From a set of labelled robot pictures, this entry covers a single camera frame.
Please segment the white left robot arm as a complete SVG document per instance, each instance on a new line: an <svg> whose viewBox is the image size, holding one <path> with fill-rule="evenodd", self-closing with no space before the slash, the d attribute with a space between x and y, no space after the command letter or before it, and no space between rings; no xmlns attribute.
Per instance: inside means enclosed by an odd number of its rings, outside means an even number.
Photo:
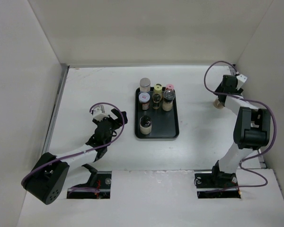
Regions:
<svg viewBox="0 0 284 227"><path fill-rule="evenodd" d="M63 190L68 173L78 167L88 170L80 178L80 184L67 189L68 199L108 199L110 196L111 174L100 174L90 163L100 160L114 141L120 137L118 129L123 130L128 123L127 113L113 108L112 118L105 114L101 106L94 108L93 123L97 126L94 134L80 148L65 155L49 152L41 155L31 172L21 181L22 187L42 203L53 203Z"/></svg>

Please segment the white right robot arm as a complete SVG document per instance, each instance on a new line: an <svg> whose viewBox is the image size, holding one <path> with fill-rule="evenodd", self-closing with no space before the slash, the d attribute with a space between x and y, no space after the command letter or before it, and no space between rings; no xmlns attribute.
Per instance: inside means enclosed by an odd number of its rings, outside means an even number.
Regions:
<svg viewBox="0 0 284 227"><path fill-rule="evenodd" d="M267 109L257 108L243 100L241 87L246 80L243 75L223 75L215 90L218 95L213 105L218 109L226 107L237 116L233 144L216 162L210 175L210 182L215 187L223 186L227 178L236 173L241 160L269 143L271 114Z"/></svg>

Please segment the black pump bottle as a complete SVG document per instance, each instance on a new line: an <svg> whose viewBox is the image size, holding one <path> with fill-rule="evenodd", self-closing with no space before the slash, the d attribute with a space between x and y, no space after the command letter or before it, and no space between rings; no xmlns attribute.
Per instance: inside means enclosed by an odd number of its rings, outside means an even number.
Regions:
<svg viewBox="0 0 284 227"><path fill-rule="evenodd" d="M147 115L141 117L140 120L139 120L139 125L140 125L140 132L143 135L148 135L148 134L151 133L151 130L152 130L151 117L149 117Z"/></svg>
<svg viewBox="0 0 284 227"><path fill-rule="evenodd" d="M217 109L223 109L223 108L224 108L223 103L221 103L221 102L219 101L219 99L215 99L215 100L213 101L213 105L214 105L214 107L217 108Z"/></svg>

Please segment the tall jar silver lid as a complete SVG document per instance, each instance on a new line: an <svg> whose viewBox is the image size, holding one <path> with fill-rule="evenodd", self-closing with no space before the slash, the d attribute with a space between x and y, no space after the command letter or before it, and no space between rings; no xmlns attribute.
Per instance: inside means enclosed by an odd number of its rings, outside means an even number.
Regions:
<svg viewBox="0 0 284 227"><path fill-rule="evenodd" d="M151 90L151 81L149 78L142 78L140 80L140 92L141 93L150 93Z"/></svg>

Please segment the small dark spice bottle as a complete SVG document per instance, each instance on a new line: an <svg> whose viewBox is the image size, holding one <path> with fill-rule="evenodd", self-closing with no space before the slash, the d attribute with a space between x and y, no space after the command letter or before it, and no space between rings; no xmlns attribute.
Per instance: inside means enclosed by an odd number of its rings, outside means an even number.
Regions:
<svg viewBox="0 0 284 227"><path fill-rule="evenodd" d="M153 100L153 109L157 110L160 107L160 100L161 100L161 95L154 93L152 96L152 100Z"/></svg>

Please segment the pink cap spice bottle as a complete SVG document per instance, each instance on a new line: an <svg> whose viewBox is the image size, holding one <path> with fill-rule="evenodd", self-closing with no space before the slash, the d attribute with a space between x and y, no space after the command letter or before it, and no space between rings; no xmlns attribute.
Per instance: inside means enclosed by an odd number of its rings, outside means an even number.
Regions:
<svg viewBox="0 0 284 227"><path fill-rule="evenodd" d="M174 85L167 84L166 87L165 87L165 90L172 90L172 91L174 91Z"/></svg>

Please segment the yellow cap spice bottle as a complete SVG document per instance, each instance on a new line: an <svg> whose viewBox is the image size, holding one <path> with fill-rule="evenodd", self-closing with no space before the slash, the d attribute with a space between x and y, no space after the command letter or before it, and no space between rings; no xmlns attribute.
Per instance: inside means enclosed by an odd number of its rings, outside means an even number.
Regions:
<svg viewBox="0 0 284 227"><path fill-rule="evenodd" d="M156 84L154 86L154 88L153 88L153 93L162 95L162 85L161 84Z"/></svg>

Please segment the dark sauce jar white lid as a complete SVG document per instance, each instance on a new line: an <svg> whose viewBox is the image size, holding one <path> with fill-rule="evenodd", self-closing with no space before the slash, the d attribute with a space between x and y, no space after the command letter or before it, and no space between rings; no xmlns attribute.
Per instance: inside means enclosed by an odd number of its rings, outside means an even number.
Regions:
<svg viewBox="0 0 284 227"><path fill-rule="evenodd" d="M149 109L150 99L151 99L150 94L147 92L141 92L138 95L138 100L139 100L139 103L143 111L146 111Z"/></svg>

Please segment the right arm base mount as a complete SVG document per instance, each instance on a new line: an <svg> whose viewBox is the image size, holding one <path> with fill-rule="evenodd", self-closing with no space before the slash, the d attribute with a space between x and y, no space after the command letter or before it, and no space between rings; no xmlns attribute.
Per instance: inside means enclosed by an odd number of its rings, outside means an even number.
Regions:
<svg viewBox="0 0 284 227"><path fill-rule="evenodd" d="M194 184L199 199L241 198L236 174L221 172L218 165L210 172L195 172Z"/></svg>

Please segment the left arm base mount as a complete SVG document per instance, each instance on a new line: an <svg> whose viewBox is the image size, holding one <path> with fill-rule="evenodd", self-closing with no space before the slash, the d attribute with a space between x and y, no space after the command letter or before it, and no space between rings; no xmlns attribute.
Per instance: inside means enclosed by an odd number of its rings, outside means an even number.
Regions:
<svg viewBox="0 0 284 227"><path fill-rule="evenodd" d="M90 172L86 183L75 185L67 190L67 199L110 199L112 172L99 172L89 164L82 167Z"/></svg>

